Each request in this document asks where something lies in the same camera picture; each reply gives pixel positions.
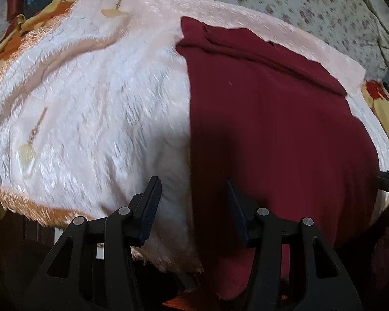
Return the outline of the pink quilted satin bedspread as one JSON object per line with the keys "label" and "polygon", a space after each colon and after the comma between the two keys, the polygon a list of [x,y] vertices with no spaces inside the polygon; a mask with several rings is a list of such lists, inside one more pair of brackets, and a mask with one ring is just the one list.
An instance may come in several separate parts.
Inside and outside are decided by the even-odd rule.
{"label": "pink quilted satin bedspread", "polygon": [[189,77],[175,50],[188,16],[245,27],[319,62],[345,88],[389,170],[389,139],[367,106],[364,68],[279,19],[211,0],[54,0],[0,46],[0,203],[48,227],[127,204],[153,175],[163,196],[134,256],[199,270],[192,236]]}

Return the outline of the orange yellow patterned blanket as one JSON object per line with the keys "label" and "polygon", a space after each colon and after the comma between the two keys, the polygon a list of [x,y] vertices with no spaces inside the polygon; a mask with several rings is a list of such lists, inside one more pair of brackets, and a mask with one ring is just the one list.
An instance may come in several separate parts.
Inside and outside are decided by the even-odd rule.
{"label": "orange yellow patterned blanket", "polygon": [[0,41],[0,61],[8,59],[22,45],[22,40],[28,32],[45,26],[49,20],[56,16],[65,14],[75,1],[53,0],[41,12],[29,19],[26,19],[23,14],[19,14]]}

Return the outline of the dark red fleece garment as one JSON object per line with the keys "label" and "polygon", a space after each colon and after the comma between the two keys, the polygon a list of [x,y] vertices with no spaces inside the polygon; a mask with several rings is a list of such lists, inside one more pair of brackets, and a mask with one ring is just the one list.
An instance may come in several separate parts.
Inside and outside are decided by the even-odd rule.
{"label": "dark red fleece garment", "polygon": [[181,29],[196,246],[213,291],[233,299],[254,252],[235,244],[227,181],[252,207],[312,218],[333,244],[368,228],[379,161],[344,87],[320,63],[245,28],[183,17]]}

